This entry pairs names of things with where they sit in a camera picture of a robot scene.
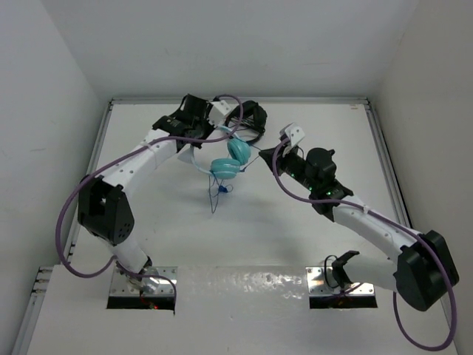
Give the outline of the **teal cat-ear headphones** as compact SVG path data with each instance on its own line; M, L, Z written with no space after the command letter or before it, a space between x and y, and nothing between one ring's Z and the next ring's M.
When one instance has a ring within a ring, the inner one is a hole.
M241 139L237 133L230 135L227 140L229 158L218 158L211 162L209 169L202 168L196 161L194 146L178 155L178 159L184 163L192 164L199 172L217 180L230 180L235 178L251 158L250 145Z

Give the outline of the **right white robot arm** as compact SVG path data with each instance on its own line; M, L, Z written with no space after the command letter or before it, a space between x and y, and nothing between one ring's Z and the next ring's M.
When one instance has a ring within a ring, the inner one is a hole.
M417 311L426 311L452 295L460 277L446 239L436 231L421 233L369 209L336 179L334 150L313 148L304 157L281 143L259 155L275 178L287 174L309 191L304 199L315 211L373 244L387 260L377 262L350 250L334 259L328 280L344 290L371 283L393 291Z

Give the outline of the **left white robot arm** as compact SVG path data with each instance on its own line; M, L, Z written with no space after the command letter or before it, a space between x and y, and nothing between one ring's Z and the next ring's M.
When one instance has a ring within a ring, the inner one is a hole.
M158 166L176 155L186 145L182 140L156 142L168 136L206 139L224 120L229 108L221 101L206 101L187 95L172 114L159 118L138 151L96 177L87 180L79 191L78 222L90 234L102 239L118 262L133 274L140 274L151 264L139 247L132 230L135 219L130 198Z

